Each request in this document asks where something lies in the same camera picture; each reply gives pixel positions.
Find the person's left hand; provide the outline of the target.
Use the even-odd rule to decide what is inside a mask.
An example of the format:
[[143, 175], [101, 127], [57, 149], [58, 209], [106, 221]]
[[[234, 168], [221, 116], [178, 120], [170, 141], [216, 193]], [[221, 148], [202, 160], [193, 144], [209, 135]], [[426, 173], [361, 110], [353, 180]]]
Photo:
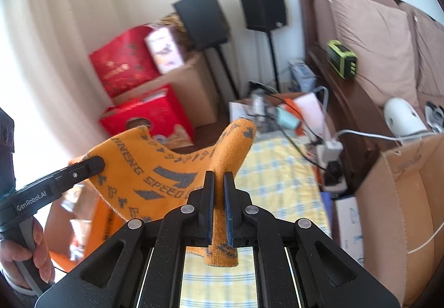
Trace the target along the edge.
[[13, 288], [20, 290], [31, 290], [22, 273], [20, 273], [16, 263], [33, 260], [38, 268], [40, 278], [46, 283], [52, 283], [55, 278], [55, 269], [47, 241], [44, 238], [44, 230], [36, 218], [33, 218], [33, 239], [35, 241], [35, 251], [20, 246], [14, 241], [1, 237], [1, 267], [8, 283]]

